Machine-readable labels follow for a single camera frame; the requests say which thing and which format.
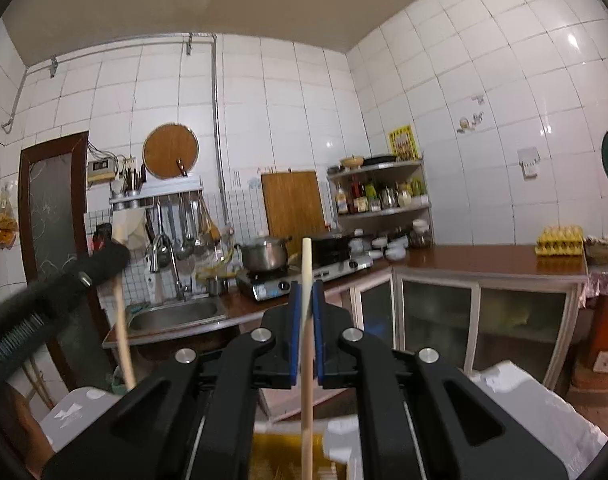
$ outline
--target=power socket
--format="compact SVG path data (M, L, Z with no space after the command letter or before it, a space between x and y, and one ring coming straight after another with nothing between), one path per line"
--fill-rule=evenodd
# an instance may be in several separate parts
M608 352L600 352L593 365L593 372L608 374Z

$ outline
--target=silver screw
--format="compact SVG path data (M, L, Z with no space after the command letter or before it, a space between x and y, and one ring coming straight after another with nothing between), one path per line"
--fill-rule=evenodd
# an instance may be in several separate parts
M79 281L82 282L84 284L84 286L86 286L86 287L93 285L91 278L85 272L80 272L78 274L78 278L79 278Z
M177 362L185 364L185 365L195 361L196 357L197 357L197 354L195 353L195 350L193 350L192 348L182 348L181 350L178 350L177 352L175 352L175 360Z
M251 338L253 339L253 341L257 341L258 343L264 343L268 341L272 335L273 333L267 328L264 328L263 326L261 326L260 328L256 328L251 332Z
M359 328L347 328L342 332L342 337L347 341L355 343L364 337L364 332Z
M433 350L432 348L422 348L417 356L424 361L425 363L431 364L437 361L440 358L440 355L437 353L437 350Z

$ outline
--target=sink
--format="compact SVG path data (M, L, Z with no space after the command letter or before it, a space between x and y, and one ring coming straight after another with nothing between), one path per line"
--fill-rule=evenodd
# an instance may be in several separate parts
M130 320L129 334L164 332L189 328L225 319L226 311L220 298L193 298L186 301L169 301L146 308Z

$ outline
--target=glass cabinet door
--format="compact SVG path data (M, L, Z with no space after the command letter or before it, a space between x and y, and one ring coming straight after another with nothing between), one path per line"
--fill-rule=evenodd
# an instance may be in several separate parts
M482 287L473 368L510 360L544 381L566 304L565 292Z
M356 324L364 332L376 335L391 348L396 342L393 278L381 276L354 289Z
M404 349L433 348L451 364L469 372L479 300L476 282L402 278Z

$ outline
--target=brown countertop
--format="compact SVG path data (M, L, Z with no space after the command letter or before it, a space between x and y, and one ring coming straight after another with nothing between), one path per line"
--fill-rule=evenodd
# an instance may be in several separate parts
M350 276L327 282L324 284L324 288L326 290L349 288L357 280L362 280L374 272L383 271L389 267L483 275L496 274L498 277L546 278L548 276L581 280L587 276L586 262L583 257L537 257L533 246L435 246L428 249L408 250L406 258L395 263L390 263L385 259L377 260L370 269L361 270ZM226 326L260 319L267 308L287 303L288 296L257 302L243 296L237 287L232 287L231 292L221 296L220 299L226 309L226 320L214 322L211 325L202 325L199 332L220 330ZM184 337L186 332L187 329L165 331L163 338ZM129 341L135 345L146 344L151 338L155 337L155 334L147 333L146 335L129 337ZM114 327L107 334L102 345L105 348L116 346Z

